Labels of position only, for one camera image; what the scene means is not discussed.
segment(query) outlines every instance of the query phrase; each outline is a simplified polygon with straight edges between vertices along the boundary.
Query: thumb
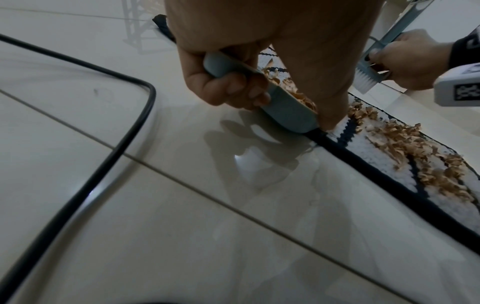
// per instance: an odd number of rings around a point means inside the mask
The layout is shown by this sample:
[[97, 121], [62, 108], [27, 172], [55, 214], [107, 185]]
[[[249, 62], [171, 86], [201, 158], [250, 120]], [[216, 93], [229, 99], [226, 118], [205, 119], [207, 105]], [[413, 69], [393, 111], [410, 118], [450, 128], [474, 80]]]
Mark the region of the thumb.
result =
[[370, 51], [369, 55], [368, 55], [368, 59], [371, 63], [375, 63], [375, 64], [382, 64], [382, 57], [383, 57], [383, 52], [382, 50], [379, 50], [379, 49], [373, 49]]

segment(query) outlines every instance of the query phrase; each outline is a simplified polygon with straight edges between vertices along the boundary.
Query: hand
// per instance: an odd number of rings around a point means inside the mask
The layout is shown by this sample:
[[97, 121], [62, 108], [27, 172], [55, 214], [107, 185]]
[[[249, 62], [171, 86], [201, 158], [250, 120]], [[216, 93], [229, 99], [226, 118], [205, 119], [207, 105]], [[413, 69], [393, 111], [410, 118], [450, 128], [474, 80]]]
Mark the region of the hand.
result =
[[401, 34], [383, 50], [373, 50], [369, 59], [376, 71], [390, 71], [389, 80], [409, 90], [433, 88], [448, 71], [453, 43], [438, 43], [425, 30]]
[[348, 112], [348, 88], [382, 0], [166, 0], [185, 82], [211, 105], [253, 110], [270, 101], [263, 75], [230, 73], [215, 79], [203, 68], [218, 51], [257, 67], [273, 45], [298, 89], [329, 130]]

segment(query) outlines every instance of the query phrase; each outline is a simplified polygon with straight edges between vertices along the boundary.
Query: cleaning brush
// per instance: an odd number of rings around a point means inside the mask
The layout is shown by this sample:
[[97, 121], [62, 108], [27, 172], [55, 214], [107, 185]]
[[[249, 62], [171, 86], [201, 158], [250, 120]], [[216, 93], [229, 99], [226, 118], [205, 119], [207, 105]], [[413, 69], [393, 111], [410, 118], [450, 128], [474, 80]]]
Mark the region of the cleaning brush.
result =
[[374, 49], [382, 50], [389, 43], [395, 41], [397, 37], [405, 31], [405, 29], [417, 18], [433, 0], [416, 1], [410, 5], [409, 10], [390, 28], [390, 30], [378, 40], [374, 37], [370, 39], [374, 40], [374, 44], [363, 53], [360, 61], [356, 65], [355, 78], [353, 80], [353, 87], [360, 93], [366, 94], [377, 83], [380, 83], [388, 78], [390, 72], [379, 74], [371, 67], [371, 63], [368, 61], [368, 55]]

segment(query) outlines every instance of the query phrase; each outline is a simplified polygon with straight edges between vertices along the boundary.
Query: white device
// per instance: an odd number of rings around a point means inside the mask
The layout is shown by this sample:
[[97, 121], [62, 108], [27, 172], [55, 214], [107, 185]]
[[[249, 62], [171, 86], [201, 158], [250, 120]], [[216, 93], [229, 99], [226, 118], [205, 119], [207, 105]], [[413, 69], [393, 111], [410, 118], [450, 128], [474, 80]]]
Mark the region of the white device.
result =
[[448, 70], [435, 81], [433, 91], [442, 107], [479, 107], [480, 63]]

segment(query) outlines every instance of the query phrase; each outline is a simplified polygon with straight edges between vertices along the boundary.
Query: grout line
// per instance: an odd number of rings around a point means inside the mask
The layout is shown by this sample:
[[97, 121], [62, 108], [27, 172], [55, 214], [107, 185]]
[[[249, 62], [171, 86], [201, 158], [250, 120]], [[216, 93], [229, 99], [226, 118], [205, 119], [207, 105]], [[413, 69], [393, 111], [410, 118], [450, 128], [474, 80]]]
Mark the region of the grout line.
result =
[[16, 8], [5, 8], [0, 7], [0, 10], [11, 10], [11, 11], [18, 11], [18, 12], [33, 12], [33, 13], [45, 13], [45, 14], [54, 14], [54, 15], [69, 15], [69, 16], [81, 16], [81, 17], [95, 17], [95, 18], [106, 18], [106, 19], [116, 19], [116, 20], [132, 20], [132, 21], [150, 21], [151, 18], [146, 20], [143, 19], [132, 19], [132, 18], [120, 18], [120, 17], [108, 17], [108, 16], [100, 16], [100, 15], [86, 15], [86, 14], [75, 14], [75, 13], [61, 13], [61, 12], [51, 12], [51, 11], [42, 11], [42, 10], [31, 10], [31, 9], [16, 9]]
[[[67, 128], [70, 128], [70, 129], [72, 129], [72, 130], [74, 130], [74, 131], [76, 131], [76, 132], [79, 132], [80, 134], [82, 134], [82, 135], [84, 135], [84, 136], [87, 136], [88, 138], [94, 140], [95, 142], [97, 142], [97, 143], [99, 143], [99, 144], [101, 144], [101, 145], [104, 145], [104, 146], [106, 146], [106, 147], [108, 147], [108, 148], [110, 148], [110, 149], [114, 149], [114, 147], [113, 147], [112, 145], [106, 143], [105, 141], [103, 141], [103, 140], [101, 140], [101, 139], [99, 139], [99, 138], [97, 138], [97, 137], [95, 137], [95, 136], [93, 136], [93, 135], [90, 135], [90, 134], [86, 133], [85, 131], [80, 130], [79, 128], [77, 128], [77, 127], [75, 127], [75, 126], [73, 126], [73, 125], [71, 125], [71, 124], [69, 124], [69, 123], [67, 123], [67, 122], [65, 122], [65, 121], [63, 121], [63, 120], [55, 117], [55, 116], [53, 116], [52, 114], [49, 114], [49, 113], [45, 112], [44, 110], [41, 110], [41, 109], [37, 108], [36, 106], [33, 106], [33, 105], [31, 105], [31, 104], [29, 104], [29, 103], [21, 100], [20, 98], [12, 95], [12, 94], [10, 94], [10, 93], [5, 92], [5, 91], [2, 90], [2, 89], [0, 89], [0, 93], [1, 93], [1, 94], [4, 94], [4, 95], [6, 95], [6, 96], [8, 96], [8, 97], [10, 97], [10, 98], [12, 98], [13, 100], [15, 100], [15, 101], [17, 101], [17, 102], [19, 102], [19, 103], [27, 106], [27, 107], [29, 107], [30, 109], [32, 109], [32, 110], [34, 110], [34, 111], [39, 112], [40, 114], [43, 114], [43, 115], [47, 116], [48, 118], [51, 118], [51, 119], [55, 120], [56, 122], [58, 122], [58, 123], [60, 123], [60, 124], [62, 124], [62, 125], [64, 125], [64, 126], [66, 126]], [[272, 233], [274, 233], [274, 234], [276, 234], [276, 235], [278, 235], [278, 236], [280, 236], [280, 237], [282, 237], [282, 238], [284, 238], [284, 239], [286, 239], [286, 240], [288, 240], [288, 241], [290, 241], [290, 242], [292, 242], [292, 243], [300, 246], [301, 248], [303, 248], [303, 249], [305, 249], [305, 250], [307, 250], [307, 251], [310, 251], [310, 252], [312, 252], [312, 253], [314, 253], [314, 254], [316, 254], [316, 255], [324, 258], [325, 260], [327, 260], [327, 261], [329, 261], [329, 262], [331, 262], [331, 263], [333, 263], [333, 264], [335, 264], [335, 265], [337, 265], [337, 266], [339, 266], [339, 267], [341, 267], [341, 268], [343, 268], [343, 269], [345, 269], [345, 270], [347, 270], [347, 271], [349, 271], [349, 272], [351, 272], [351, 273], [359, 276], [360, 278], [362, 278], [362, 279], [370, 282], [371, 284], [373, 284], [373, 285], [375, 285], [375, 286], [377, 286], [377, 287], [380, 287], [381, 289], [386, 290], [386, 291], [390, 292], [391, 294], [396, 295], [396, 296], [398, 296], [399, 298], [401, 298], [401, 299], [403, 299], [403, 300], [406, 300], [407, 302], [411, 302], [411, 303], [415, 303], [415, 304], [418, 303], [418, 302], [414, 301], [413, 299], [410, 299], [410, 298], [408, 298], [407, 296], [405, 296], [405, 295], [399, 293], [398, 291], [392, 289], [391, 287], [388, 287], [388, 286], [386, 286], [385, 284], [383, 284], [383, 283], [381, 283], [381, 282], [379, 282], [379, 281], [377, 281], [377, 280], [375, 280], [375, 279], [373, 279], [373, 278], [370, 278], [370, 277], [366, 276], [365, 274], [363, 274], [363, 273], [361, 273], [361, 272], [359, 272], [359, 271], [351, 268], [350, 266], [344, 264], [343, 262], [338, 261], [338, 260], [336, 260], [336, 259], [334, 259], [334, 258], [332, 258], [332, 257], [330, 257], [330, 256], [328, 256], [328, 255], [326, 255], [325, 253], [322, 253], [321, 251], [319, 251], [318, 249], [312, 247], [311, 245], [308, 245], [308, 244], [306, 244], [306, 243], [304, 243], [304, 242], [302, 242], [302, 241], [300, 241], [300, 240], [298, 240], [298, 239], [296, 239], [296, 238], [294, 238], [294, 237], [286, 234], [285, 232], [282, 232], [282, 231], [278, 230], [277, 228], [275, 228], [275, 227], [273, 227], [273, 226], [271, 226], [271, 225], [269, 225], [269, 224], [267, 224], [267, 223], [265, 223], [265, 222], [260, 221], [259, 219], [253, 217], [252, 215], [249, 215], [249, 214], [245, 213], [244, 211], [241, 211], [241, 210], [239, 210], [239, 209], [237, 209], [237, 208], [235, 208], [235, 207], [233, 207], [233, 206], [231, 206], [231, 205], [229, 205], [229, 204], [227, 204], [227, 203], [225, 203], [225, 202], [223, 202], [223, 201], [221, 201], [221, 200], [213, 197], [212, 195], [210, 195], [210, 194], [208, 194], [208, 193], [206, 193], [206, 192], [204, 192], [204, 191], [202, 191], [202, 190], [200, 190], [200, 189], [194, 188], [193, 186], [185, 183], [184, 181], [179, 180], [178, 178], [176, 178], [176, 177], [174, 177], [174, 176], [172, 176], [172, 175], [170, 175], [170, 174], [168, 174], [168, 173], [162, 172], [162, 171], [158, 170], [157, 168], [153, 167], [152, 165], [150, 165], [150, 164], [148, 164], [148, 163], [146, 163], [146, 162], [144, 162], [144, 161], [142, 161], [142, 160], [140, 160], [140, 159], [137, 159], [137, 158], [135, 158], [134, 156], [132, 156], [132, 155], [130, 155], [130, 154], [124, 153], [124, 156], [127, 157], [127, 158], [129, 158], [130, 160], [132, 160], [132, 161], [134, 161], [134, 162], [136, 162], [136, 163], [138, 163], [138, 164], [140, 164], [140, 165], [142, 165], [142, 166], [144, 166], [144, 167], [152, 170], [153, 172], [155, 172], [155, 173], [157, 173], [157, 174], [160, 174], [161, 176], [163, 176], [163, 177], [165, 177], [165, 178], [168, 178], [168, 179], [170, 179], [171, 181], [173, 181], [173, 182], [175, 182], [175, 183], [177, 183], [177, 184], [179, 184], [179, 185], [187, 188], [188, 190], [191, 190], [191, 191], [193, 191], [193, 192], [195, 192], [195, 193], [197, 193], [197, 194], [199, 194], [199, 195], [201, 195], [201, 196], [209, 199], [210, 201], [213, 201], [213, 202], [219, 204], [220, 206], [222, 206], [222, 207], [224, 207], [224, 208], [232, 211], [233, 213], [235, 213], [235, 214], [237, 214], [237, 215], [239, 215], [239, 216], [241, 216], [241, 217], [243, 217], [243, 218], [245, 218], [245, 219], [247, 219], [247, 220], [250, 220], [251, 222], [259, 225], [260, 227], [269, 230], [270, 232], [272, 232]]]

